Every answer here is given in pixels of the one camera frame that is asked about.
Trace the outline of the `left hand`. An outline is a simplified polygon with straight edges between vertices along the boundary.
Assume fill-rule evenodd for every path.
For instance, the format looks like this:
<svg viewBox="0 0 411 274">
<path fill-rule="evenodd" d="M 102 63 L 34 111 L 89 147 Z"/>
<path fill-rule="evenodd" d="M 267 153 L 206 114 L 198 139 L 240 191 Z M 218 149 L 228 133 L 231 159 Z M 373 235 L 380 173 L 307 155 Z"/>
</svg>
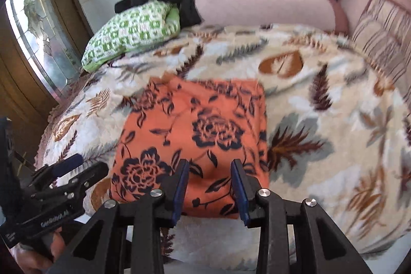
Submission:
<svg viewBox="0 0 411 274">
<path fill-rule="evenodd" d="M 51 244 L 51 254 L 53 260 L 57 260 L 66 248 L 66 244 L 61 235 L 62 228 L 58 228 L 53 233 L 53 241 Z M 26 274 L 40 274 L 48 270 L 53 261 L 47 259 L 46 257 L 38 254 L 34 250 L 23 249 L 22 246 L 16 245 L 12 249 L 9 249 L 11 255 L 16 261 L 17 265 Z"/>
</svg>

